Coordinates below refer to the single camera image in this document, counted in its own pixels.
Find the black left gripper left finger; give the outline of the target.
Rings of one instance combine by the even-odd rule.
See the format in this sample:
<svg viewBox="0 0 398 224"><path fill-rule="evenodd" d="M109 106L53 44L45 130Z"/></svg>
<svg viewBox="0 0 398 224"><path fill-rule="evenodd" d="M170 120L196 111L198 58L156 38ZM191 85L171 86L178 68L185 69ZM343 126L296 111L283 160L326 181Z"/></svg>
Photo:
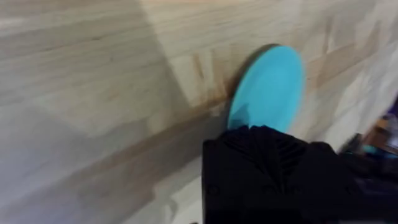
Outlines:
<svg viewBox="0 0 398 224"><path fill-rule="evenodd" d="M242 126L203 142L201 186L204 223L244 223L268 173Z"/></svg>

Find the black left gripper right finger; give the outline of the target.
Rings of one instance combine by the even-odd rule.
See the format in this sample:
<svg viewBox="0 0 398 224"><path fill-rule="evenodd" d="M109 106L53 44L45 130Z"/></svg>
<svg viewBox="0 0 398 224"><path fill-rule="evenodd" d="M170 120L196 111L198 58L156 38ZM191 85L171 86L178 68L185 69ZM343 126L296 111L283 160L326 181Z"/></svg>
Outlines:
<svg viewBox="0 0 398 224"><path fill-rule="evenodd" d="M310 217L350 217L361 196L353 173L329 144L305 142L266 126L264 168L277 202Z"/></svg>

